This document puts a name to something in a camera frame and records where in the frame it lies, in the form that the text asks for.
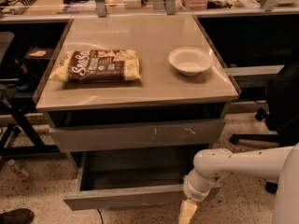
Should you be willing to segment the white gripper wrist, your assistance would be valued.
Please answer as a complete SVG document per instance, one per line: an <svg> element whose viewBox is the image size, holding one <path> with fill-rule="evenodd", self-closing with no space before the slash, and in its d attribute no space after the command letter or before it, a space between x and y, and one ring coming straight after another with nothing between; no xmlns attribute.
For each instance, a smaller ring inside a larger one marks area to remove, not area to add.
<svg viewBox="0 0 299 224"><path fill-rule="evenodd" d="M183 200L180 206L178 224L190 224L197 203L202 202L210 191L218 186L215 178L207 178L192 169L183 179L183 192L188 200Z"/></svg>

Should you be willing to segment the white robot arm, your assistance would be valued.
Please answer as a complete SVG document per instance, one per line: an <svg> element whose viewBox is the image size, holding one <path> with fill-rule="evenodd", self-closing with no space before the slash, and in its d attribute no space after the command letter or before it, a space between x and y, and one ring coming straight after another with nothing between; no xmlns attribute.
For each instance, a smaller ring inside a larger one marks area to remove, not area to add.
<svg viewBox="0 0 299 224"><path fill-rule="evenodd" d="M204 149L193 158L193 169L184 177L186 199L178 224L190 224L210 190L228 174L245 175L278 183L272 224L299 222L299 144L242 153L226 148Z"/></svg>

